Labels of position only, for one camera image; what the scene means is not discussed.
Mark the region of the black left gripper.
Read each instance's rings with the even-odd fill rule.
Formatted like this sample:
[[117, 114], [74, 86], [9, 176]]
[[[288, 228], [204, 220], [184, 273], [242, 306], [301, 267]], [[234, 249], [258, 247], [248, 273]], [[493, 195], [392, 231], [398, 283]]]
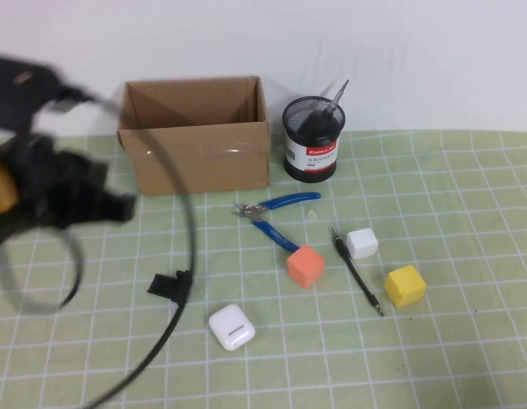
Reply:
[[66, 112], [97, 99], [50, 66], [0, 55], [0, 231], [64, 229], [86, 222], [129, 222], [137, 196], [108, 193], [109, 163], [60, 149], [33, 130], [47, 106]]

